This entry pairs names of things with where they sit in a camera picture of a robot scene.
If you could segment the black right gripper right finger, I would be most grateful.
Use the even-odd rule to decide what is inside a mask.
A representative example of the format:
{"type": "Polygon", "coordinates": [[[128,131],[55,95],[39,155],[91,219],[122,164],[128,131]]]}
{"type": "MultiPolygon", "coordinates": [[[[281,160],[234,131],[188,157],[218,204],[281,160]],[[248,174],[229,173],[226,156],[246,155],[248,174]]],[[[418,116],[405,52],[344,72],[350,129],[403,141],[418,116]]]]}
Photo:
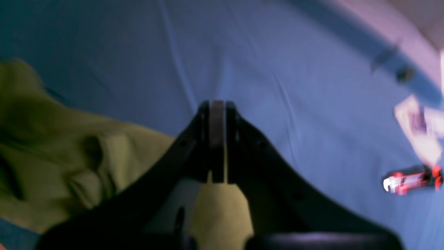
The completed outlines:
{"type": "Polygon", "coordinates": [[[226,103],[227,181],[245,195],[254,236],[248,243],[400,243],[315,189],[267,137],[226,103]]]}

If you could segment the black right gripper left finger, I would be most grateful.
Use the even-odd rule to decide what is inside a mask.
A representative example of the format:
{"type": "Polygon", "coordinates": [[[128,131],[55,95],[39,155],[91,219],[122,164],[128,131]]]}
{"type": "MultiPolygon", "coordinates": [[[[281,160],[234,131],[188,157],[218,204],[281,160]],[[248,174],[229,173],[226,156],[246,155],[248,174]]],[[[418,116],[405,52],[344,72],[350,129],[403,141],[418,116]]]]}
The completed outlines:
{"type": "Polygon", "coordinates": [[[224,181],[224,101],[204,101],[164,156],[116,197],[45,233],[40,243],[194,243],[190,226],[208,174],[224,181]]]}

